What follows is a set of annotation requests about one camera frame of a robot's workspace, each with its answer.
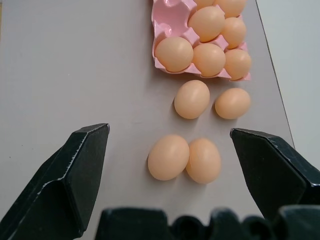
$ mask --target brown egg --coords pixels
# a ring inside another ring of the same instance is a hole
[[[224,29],[224,25],[224,12],[215,6],[206,6],[200,9],[192,15],[188,22],[188,26],[193,28],[202,43],[216,38]]]
[[[250,108],[249,93],[241,88],[230,88],[223,92],[215,101],[216,113],[224,119],[237,119]]]
[[[204,43],[193,49],[192,62],[203,77],[213,77],[224,68],[226,55],[217,45]]]
[[[215,0],[214,4],[225,12],[225,18],[238,17],[246,6],[247,0]]]
[[[185,169],[189,155],[189,146],[184,138],[178,135],[164,136],[149,153],[149,171],[161,181],[174,179]]]
[[[154,51],[154,56],[169,72],[185,70],[192,62],[194,51],[191,43],[182,37],[167,37]]]
[[[189,176],[199,184],[214,181],[221,171],[221,157],[215,144],[199,138],[189,145],[190,158],[186,166]]]
[[[225,70],[231,76],[231,80],[239,80],[247,76],[251,68],[250,55],[240,49],[232,49],[225,53]]]
[[[215,0],[194,0],[196,3],[196,9],[203,9],[205,7],[212,6]]]
[[[247,28],[240,18],[230,17],[225,20],[223,31],[224,39],[228,42],[228,49],[234,49],[244,42]]]
[[[180,87],[174,99],[176,112],[185,119],[198,118],[210,102],[209,88],[199,80],[188,81]]]

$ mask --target table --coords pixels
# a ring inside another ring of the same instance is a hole
[[[212,106],[230,87],[246,89],[250,111],[226,121],[208,108],[194,121],[173,110],[179,87],[196,79],[153,66],[151,1],[7,0],[0,43],[0,218],[38,167],[71,132],[107,122],[110,136],[99,194],[84,240],[93,239],[106,207],[162,208],[172,222],[190,214],[207,223],[211,209],[229,207],[242,218],[260,212],[246,187],[229,137],[247,128],[292,137],[257,5],[243,13],[253,58],[252,81],[206,80]],[[182,174],[154,180],[146,169],[152,145],[165,134],[188,141],[207,137],[222,156],[222,172],[198,185]]]
[[[320,169],[320,1],[257,2],[295,148]]]

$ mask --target black robotic claw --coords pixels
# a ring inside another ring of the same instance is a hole
[[[231,138],[246,185],[263,216],[286,205],[320,205],[320,172],[281,137],[235,128]]]
[[[87,126],[42,164],[0,222],[0,240],[71,240],[87,229],[98,194],[108,124]]]
[[[4,216],[0,240],[82,236],[98,194],[108,134],[107,124],[74,132]],[[208,226],[192,216],[179,217],[168,226],[160,210],[107,209],[95,239],[320,239],[320,172],[278,136],[244,129],[232,129],[230,135],[248,189],[265,219],[250,216],[240,222],[231,210],[217,209]]]

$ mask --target pink egg tray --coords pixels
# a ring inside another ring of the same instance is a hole
[[[201,72],[195,67],[193,63],[180,72],[169,72],[166,68],[158,61],[155,57],[155,48],[157,45],[168,37],[182,37],[189,41],[193,48],[202,44],[200,42],[199,36],[195,31],[188,27],[188,20],[197,11],[197,4],[193,0],[153,0],[151,21],[154,29],[154,41],[152,45],[152,57],[154,60],[154,66],[169,74],[181,74],[181,73],[191,73],[195,74],[201,78],[225,78],[231,79],[229,74],[225,69],[220,73],[211,77],[204,77]],[[214,40],[209,43],[215,44],[222,48],[224,52],[227,52],[228,43],[222,35],[219,35]],[[247,44],[243,42],[237,49],[248,51]],[[250,80],[251,75],[248,73],[247,76],[237,80]]]

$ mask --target gray table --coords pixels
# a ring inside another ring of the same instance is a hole
[[[243,13],[253,59],[252,81],[205,80],[211,103],[231,87],[246,89],[250,111],[222,120],[208,108],[198,120],[177,116],[172,103],[194,75],[153,67],[152,1],[10,0],[3,3],[0,42],[0,218],[38,167],[69,134],[106,122],[111,133],[100,191],[87,232],[93,239],[106,207],[162,208],[171,222],[181,214],[205,224],[211,209],[260,214],[246,187],[229,137],[231,128],[292,138],[254,0]],[[154,180],[146,169],[152,145],[163,135],[191,141],[207,137],[222,156],[222,172],[208,185],[186,174]]]

